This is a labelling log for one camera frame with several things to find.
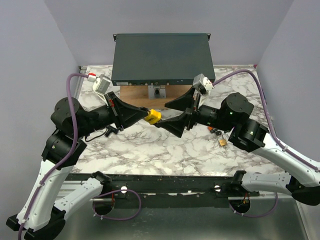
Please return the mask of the yellow padlock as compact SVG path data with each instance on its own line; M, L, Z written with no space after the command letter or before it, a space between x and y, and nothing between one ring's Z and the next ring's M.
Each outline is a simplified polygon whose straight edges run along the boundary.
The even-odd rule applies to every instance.
M162 119L162 114L155 109L150 109L148 115L143 119L150 125L154 125Z

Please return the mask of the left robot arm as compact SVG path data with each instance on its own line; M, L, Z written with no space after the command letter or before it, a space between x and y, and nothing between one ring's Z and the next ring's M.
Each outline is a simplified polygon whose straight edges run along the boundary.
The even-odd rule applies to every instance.
M18 232L18 239L55 239L76 210L90 199L107 197L112 191L112 179L97 171L78 189L57 199L65 179L87 147L84 137L112 124L122 131L149 114L147 108L123 102L112 91L105 97L107 104L91 111L84 110L70 96L55 105L50 119L56 129L41 154L36 182L22 210L6 221L9 228Z

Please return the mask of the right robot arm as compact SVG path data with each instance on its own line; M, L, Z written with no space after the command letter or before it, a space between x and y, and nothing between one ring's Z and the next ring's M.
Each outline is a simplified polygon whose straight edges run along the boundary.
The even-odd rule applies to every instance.
M181 111L181 115L160 120L155 126L179 138L184 130L190 130L196 124L229 132L228 141L233 146L261 156L285 171L277 174L237 171L230 183L230 191L236 196L245 192L275 192L306 205L319 205L320 172L311 166L313 160L289 147L282 148L267 127L250 118L254 106L242 94L231 93L219 109L204 104L208 96L204 87L192 87L165 104L167 108Z

